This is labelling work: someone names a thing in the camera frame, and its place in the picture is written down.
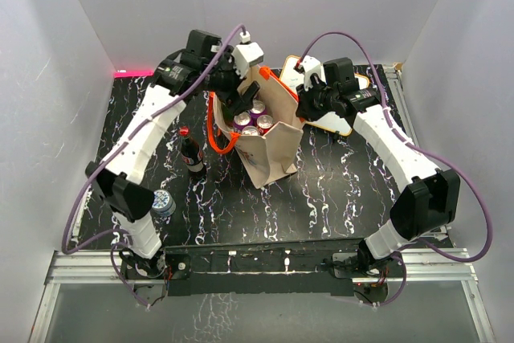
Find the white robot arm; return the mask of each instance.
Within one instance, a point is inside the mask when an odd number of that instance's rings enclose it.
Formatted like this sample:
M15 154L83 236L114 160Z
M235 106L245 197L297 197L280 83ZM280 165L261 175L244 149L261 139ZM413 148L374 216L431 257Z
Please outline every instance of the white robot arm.
M321 64L305 56L297 71L303 72L304 84L297 87L297 116L318 120L327 112L346 118L377 152L389 169L401 192L390 211L390 219L359 244L358 265L367 270L377 261L411 243L417 237L454 220L459 196L459 175L438 166L407 146L412 140L394 122L389 127L372 88L360 90L348 58Z
M240 35L241 43L228 47L210 72L203 90L214 91L226 102L234 113L251 108L252 100L259 90L253 84L242 95L237 87L245 78L251 66L263 61L263 51L257 43L250 41L246 31ZM150 209L153 192L142 186L146 166L168 127L186 108L184 100L153 118L153 114L180 99L180 95L198 78L206 65L220 48L221 39L203 31L194 30L186 49L168 56L157 67L155 84L150 85L141 105L120 140L102 161L109 159L125 142L124 149L115 156L98 174L93 182L95 192L110 205L121 228L131 238L132 255L121 255L129 265L136 267L142 275L153 276L160 272L161 240L153 226ZM181 55L180 62L175 59ZM134 135L135 129L143 125ZM90 162L86 174L91 175L98 164Z

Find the orange bag handle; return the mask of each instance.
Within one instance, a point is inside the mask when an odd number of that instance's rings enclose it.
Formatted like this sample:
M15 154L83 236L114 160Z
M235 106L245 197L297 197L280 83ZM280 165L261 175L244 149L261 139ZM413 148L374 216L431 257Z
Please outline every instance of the orange bag handle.
M207 105L207 136L209 137L209 144L210 144L210 147L212 149L214 149L214 151L217 154L227 154L228 152L230 152L234 148L235 143L237 142L237 140L239 139L241 134L231 132L230 133L230 142L228 143L226 148L225 149L220 149L218 147L218 145L216 144L216 140L214 139L214 133L213 133L213 126L214 126L214 122L213 122L213 117L214 117L213 101L214 101L214 93L210 92L209 93L209 104Z

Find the black marble surface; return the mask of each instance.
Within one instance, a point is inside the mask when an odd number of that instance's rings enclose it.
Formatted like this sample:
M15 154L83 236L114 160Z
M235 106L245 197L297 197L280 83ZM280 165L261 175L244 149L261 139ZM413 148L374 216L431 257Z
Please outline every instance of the black marble surface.
M369 67L356 66L355 71L375 84ZM382 66L377 71L387 87L393 116L402 125ZM128 126L148 84L149 78L115 80L97 161ZM359 238L387 221L398 189L359 134L334 141L332 134L306 125L296 155L298 173L258 190L235 151L219 156L209 147L206 103L206 95L197 97L172 123L142 182L151 190L168 190L177 203L172 217L154 216L165 245ZM190 127L204 149L208 168L204 181L190 180L177 157L178 129L183 125ZM79 241L113 227L117 222L111 211L89 194ZM103 238L90 249L108 249L118 238Z

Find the bottle label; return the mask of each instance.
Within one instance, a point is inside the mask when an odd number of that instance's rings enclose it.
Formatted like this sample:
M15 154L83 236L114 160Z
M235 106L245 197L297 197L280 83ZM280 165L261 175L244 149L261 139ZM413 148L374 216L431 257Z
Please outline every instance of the bottle label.
M196 165L187 165L187 169L189 169L192 172L199 172L204 168L203 162L199 162Z
M181 154L182 155L182 160L186 163L186 165L194 165L194 164L197 164L198 161L200 161L200 163L202 163L202 159L203 159L203 152L202 150L200 149L198 151L198 155L196 156L196 160L194 160L193 158L189 158L189 157L186 157L184 154Z

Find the white backdrop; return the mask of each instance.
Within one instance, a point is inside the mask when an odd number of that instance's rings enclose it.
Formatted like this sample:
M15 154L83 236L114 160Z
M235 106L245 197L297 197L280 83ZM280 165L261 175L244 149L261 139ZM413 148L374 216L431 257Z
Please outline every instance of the white backdrop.
M421 145L469 173L490 206L494 241L475 263L499 343L514 325L514 0L439 0L404 66L404 91ZM482 212L461 185L451 236L475 254Z
M77 0L0 0L0 341L27 341L114 71Z
M320 32L361 38L377 63L404 61L437 0L80 0L117 69L154 69L201 28L224 36L240 22L259 42L267 65L301 54ZM320 59L361 53L341 38L312 51Z

